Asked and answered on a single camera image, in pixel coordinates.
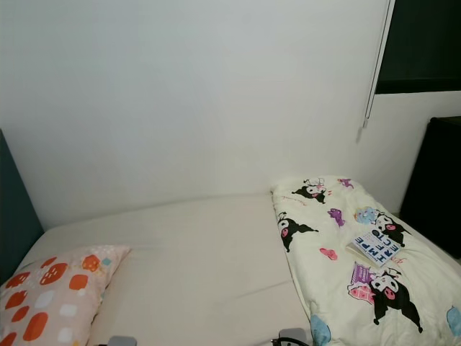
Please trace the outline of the pink pillow orange spots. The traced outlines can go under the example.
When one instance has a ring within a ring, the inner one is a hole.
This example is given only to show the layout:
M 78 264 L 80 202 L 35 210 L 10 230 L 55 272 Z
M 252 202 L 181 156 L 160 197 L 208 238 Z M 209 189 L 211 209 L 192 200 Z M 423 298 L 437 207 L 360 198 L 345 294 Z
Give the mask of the pink pillow orange spots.
M 0 294 L 0 346 L 86 346 L 126 245 L 92 245 L 21 267 Z

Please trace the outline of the white book blue letters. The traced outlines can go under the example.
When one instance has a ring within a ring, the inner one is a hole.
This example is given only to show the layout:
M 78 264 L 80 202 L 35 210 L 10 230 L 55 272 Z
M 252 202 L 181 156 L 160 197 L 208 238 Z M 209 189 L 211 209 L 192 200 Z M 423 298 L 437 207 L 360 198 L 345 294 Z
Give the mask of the white book blue letters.
M 353 260 L 372 268 L 387 265 L 404 249 L 403 245 L 376 230 L 346 230 L 339 237 Z

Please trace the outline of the blue grey upholstered headboard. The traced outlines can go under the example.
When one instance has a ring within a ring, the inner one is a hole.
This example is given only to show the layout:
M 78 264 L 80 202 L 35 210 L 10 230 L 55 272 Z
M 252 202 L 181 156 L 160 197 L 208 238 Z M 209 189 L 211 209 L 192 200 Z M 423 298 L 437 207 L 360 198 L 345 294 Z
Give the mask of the blue grey upholstered headboard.
M 0 278 L 7 281 L 44 230 L 4 136 L 0 144 Z

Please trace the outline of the cream mattress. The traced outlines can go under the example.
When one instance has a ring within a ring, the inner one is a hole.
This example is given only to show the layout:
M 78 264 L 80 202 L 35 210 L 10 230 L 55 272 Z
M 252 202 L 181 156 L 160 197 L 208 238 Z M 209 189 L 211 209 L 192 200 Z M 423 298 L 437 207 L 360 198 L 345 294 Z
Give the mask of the cream mattress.
M 271 343 L 302 327 L 314 346 L 277 227 L 272 195 L 162 205 L 62 226 L 20 267 L 92 245 L 126 245 L 86 346 L 112 336 L 138 346 Z

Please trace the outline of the cream cartoon print quilt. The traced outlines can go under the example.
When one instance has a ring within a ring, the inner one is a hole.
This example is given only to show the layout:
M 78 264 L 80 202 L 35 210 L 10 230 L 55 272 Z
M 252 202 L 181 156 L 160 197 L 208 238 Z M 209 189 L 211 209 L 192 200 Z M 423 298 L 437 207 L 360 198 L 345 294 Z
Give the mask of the cream cartoon print quilt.
M 271 189 L 277 227 L 314 346 L 461 346 L 461 264 L 343 176 Z M 376 230 L 404 249 L 380 268 L 339 234 Z

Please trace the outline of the white blind wand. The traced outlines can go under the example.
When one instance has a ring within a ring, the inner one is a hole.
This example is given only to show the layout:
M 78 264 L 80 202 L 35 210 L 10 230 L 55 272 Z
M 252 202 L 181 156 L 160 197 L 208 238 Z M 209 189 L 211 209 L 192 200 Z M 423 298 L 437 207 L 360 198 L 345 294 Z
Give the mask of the white blind wand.
M 376 58 L 375 66 L 373 66 L 373 70 L 372 70 L 371 83 L 370 83 L 370 88 L 369 88 L 369 92 L 367 96 L 364 118 L 362 120 L 362 124 L 360 125 L 359 132 L 358 132 L 359 136 L 362 135 L 362 131 L 367 128 L 367 125 L 369 125 L 369 122 L 371 121 L 373 101 L 375 101 L 377 85 L 378 85 L 380 74 L 381 74 L 382 61 L 383 61 L 383 56 L 385 55 L 385 46 L 386 46 L 386 43 L 388 42 L 388 34 L 389 34 L 391 22 L 392 22 L 395 3 L 396 3 L 396 0 L 386 1 L 387 7 L 385 9 L 385 13 L 383 13 L 382 26 L 380 30 L 380 39 L 379 39 L 379 43 L 377 47 L 377 53 L 375 56 Z

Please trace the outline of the black cabinet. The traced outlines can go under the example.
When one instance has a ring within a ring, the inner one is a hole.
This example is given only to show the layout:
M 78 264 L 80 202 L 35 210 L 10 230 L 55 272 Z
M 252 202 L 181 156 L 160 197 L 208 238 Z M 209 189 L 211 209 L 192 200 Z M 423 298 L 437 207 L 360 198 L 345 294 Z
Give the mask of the black cabinet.
M 429 120 L 400 216 L 436 244 L 461 243 L 461 116 Z

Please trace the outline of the dark window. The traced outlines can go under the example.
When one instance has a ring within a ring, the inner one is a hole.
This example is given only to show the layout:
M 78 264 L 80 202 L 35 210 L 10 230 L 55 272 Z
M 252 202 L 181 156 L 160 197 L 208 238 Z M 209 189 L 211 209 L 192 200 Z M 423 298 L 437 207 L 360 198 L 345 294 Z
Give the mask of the dark window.
M 396 0 L 376 94 L 461 90 L 461 0 Z

